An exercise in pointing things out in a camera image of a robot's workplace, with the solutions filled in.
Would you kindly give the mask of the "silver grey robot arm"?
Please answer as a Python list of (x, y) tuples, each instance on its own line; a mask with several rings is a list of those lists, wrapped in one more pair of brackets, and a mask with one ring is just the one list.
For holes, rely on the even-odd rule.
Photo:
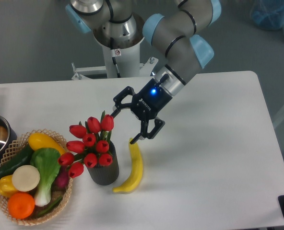
[(130, 109), (140, 120), (141, 130), (133, 138), (153, 139), (164, 126), (159, 111), (214, 56), (211, 46), (198, 32), (221, 14), (217, 0), (178, 0), (178, 11), (166, 18), (154, 14), (143, 20), (132, 11), (130, 0), (72, 0), (66, 13), (81, 33), (91, 32), (101, 45), (108, 78), (137, 77), (140, 44), (147, 41), (167, 59), (167, 63), (139, 91), (132, 87), (114, 98), (114, 111)]

